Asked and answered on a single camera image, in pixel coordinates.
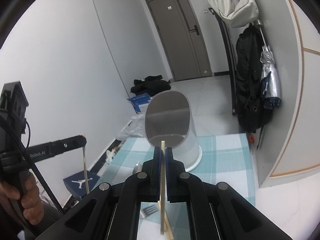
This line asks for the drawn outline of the white shoulder bag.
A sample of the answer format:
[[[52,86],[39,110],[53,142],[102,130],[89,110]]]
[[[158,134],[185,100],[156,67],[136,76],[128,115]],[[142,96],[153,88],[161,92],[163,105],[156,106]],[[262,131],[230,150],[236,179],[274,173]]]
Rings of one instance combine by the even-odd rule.
[[[255,0],[208,0],[208,3],[231,28],[243,27],[259,17]]]

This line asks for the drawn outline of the person's left hand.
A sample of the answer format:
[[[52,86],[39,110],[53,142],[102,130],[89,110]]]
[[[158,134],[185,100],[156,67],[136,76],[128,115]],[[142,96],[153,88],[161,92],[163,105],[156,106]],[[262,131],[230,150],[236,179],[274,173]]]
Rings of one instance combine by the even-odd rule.
[[[37,225],[44,217],[44,209],[39,197],[39,188],[36,185],[36,180],[32,173],[30,173],[26,179],[24,187],[26,194],[21,197],[18,189],[7,182],[1,182],[1,205],[10,217],[17,223],[22,224],[19,216],[16,215],[10,205],[10,200],[17,200],[22,204],[23,217],[31,225]]]

